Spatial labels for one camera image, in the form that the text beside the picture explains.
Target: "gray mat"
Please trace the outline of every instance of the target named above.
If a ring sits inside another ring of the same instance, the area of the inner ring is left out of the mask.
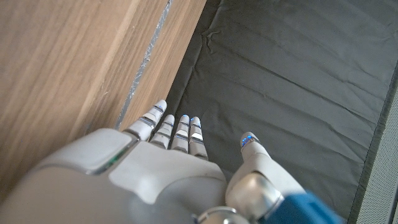
[[[252,131],[347,219],[398,60],[396,1],[208,0],[167,98],[230,175]]]

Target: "white robotic hand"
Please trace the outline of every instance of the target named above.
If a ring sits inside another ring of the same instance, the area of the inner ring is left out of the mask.
[[[160,100],[135,123],[128,127],[126,132],[135,134],[142,141],[149,139],[153,129],[156,127],[161,116],[166,109],[166,102]],[[156,144],[163,149],[167,149],[174,125],[174,116],[169,114],[165,117],[159,130],[154,134],[150,143]],[[208,160],[203,137],[201,134],[200,120],[197,117],[191,120],[187,115],[183,115],[177,126],[170,149],[189,153],[193,156]]]
[[[164,101],[158,102],[153,109],[127,130],[146,140],[151,129],[147,128],[147,131],[143,131],[141,127],[145,126],[144,123],[155,125],[161,116],[159,113],[161,108],[165,108],[165,106]],[[167,149],[173,123],[174,117],[167,115],[150,142]],[[171,149],[208,160],[199,118],[194,117],[189,120],[187,115],[181,117]],[[271,159],[253,133],[243,134],[241,153],[244,164],[235,173],[226,189],[226,204],[231,209],[228,207],[211,208],[199,218],[199,221],[204,222],[206,220],[204,217],[210,218],[209,213],[213,216],[222,216],[223,214],[227,217],[232,215],[231,211],[235,211],[245,219],[254,222],[261,217],[268,216],[277,208],[283,201],[284,195],[305,193],[300,184]],[[233,215],[233,217],[235,223],[240,220],[237,215]]]
[[[48,156],[2,204],[0,223],[256,223],[303,192],[251,133],[228,185],[208,161],[199,118],[182,116],[172,138],[167,115],[154,133],[166,106],[161,100],[123,132],[99,129]]]

